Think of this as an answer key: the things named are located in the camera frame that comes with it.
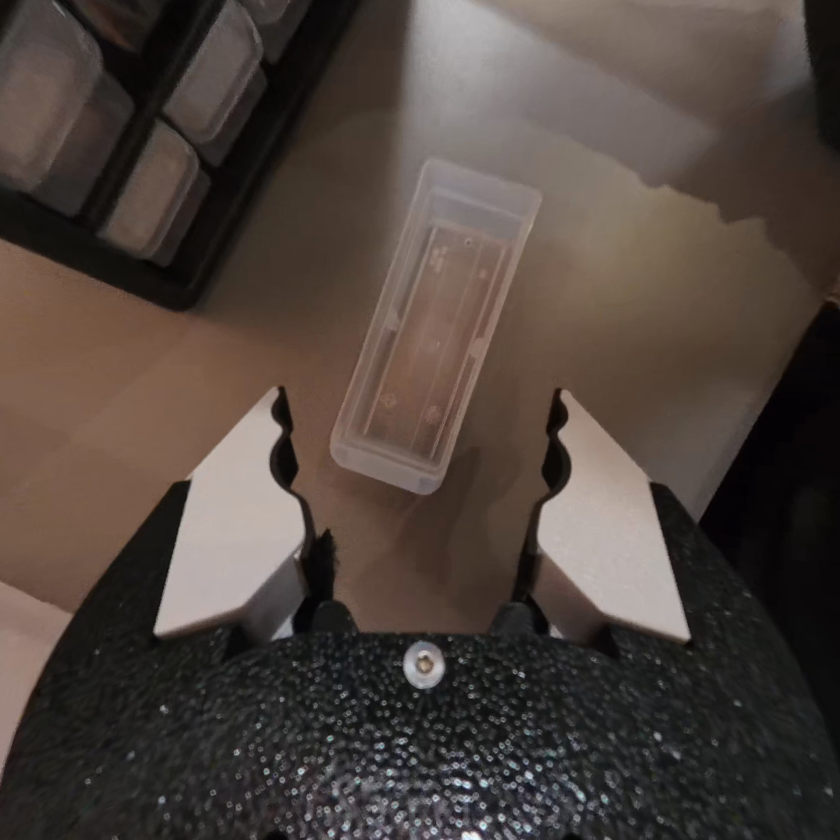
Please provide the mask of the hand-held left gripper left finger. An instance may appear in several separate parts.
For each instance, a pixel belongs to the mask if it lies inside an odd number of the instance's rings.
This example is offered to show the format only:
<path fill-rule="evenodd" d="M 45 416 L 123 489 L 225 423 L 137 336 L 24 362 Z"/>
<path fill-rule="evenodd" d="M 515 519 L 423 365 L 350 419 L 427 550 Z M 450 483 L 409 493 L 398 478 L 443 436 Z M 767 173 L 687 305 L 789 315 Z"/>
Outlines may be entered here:
<path fill-rule="evenodd" d="M 302 632 L 316 531 L 293 489 L 292 431 L 287 392 L 271 387 L 189 475 L 156 638 L 234 625 L 263 645 Z"/>

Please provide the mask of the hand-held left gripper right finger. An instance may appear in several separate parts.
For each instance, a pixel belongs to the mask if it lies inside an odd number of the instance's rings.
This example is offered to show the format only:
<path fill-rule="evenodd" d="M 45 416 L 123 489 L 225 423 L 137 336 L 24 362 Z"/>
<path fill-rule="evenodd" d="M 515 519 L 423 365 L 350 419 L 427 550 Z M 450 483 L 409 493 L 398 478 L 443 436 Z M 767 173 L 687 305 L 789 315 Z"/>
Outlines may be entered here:
<path fill-rule="evenodd" d="M 648 475 L 567 390 L 553 394 L 546 435 L 547 491 L 528 520 L 514 600 L 575 644 L 612 626 L 688 644 Z"/>

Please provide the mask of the small clear plastic drawer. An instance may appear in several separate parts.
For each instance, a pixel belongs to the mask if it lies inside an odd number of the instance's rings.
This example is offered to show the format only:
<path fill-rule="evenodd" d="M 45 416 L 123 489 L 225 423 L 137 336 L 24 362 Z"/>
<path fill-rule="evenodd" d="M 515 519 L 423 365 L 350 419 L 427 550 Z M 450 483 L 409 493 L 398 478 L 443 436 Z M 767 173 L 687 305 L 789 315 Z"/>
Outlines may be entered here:
<path fill-rule="evenodd" d="M 332 430 L 339 466 L 419 496 L 441 487 L 542 199 L 424 163 Z"/>

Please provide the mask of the black drawer cabinet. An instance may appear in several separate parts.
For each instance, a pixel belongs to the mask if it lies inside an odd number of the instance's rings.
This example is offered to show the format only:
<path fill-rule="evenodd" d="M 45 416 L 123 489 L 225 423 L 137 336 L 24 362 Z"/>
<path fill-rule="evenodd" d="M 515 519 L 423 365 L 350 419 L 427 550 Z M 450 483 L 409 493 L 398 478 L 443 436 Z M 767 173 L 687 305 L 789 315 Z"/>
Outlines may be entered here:
<path fill-rule="evenodd" d="M 268 85 L 168 266 L 137 259 L 98 238 L 85 209 L 67 218 L 2 187 L 2 240 L 77 270 L 110 287 L 182 312 L 202 296 L 267 178 L 298 114 L 316 87 L 359 2 L 317 1 L 283 57 L 268 66 Z"/>

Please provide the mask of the set of clear cabinet drawers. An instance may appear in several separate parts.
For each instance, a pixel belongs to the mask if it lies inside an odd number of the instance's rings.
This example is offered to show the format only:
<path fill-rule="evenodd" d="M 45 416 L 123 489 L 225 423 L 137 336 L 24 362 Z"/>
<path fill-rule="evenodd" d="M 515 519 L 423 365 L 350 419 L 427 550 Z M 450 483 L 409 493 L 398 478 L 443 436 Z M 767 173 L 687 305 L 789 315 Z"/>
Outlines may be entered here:
<path fill-rule="evenodd" d="M 2 187 L 171 264 L 312 2 L 2 2 Z"/>

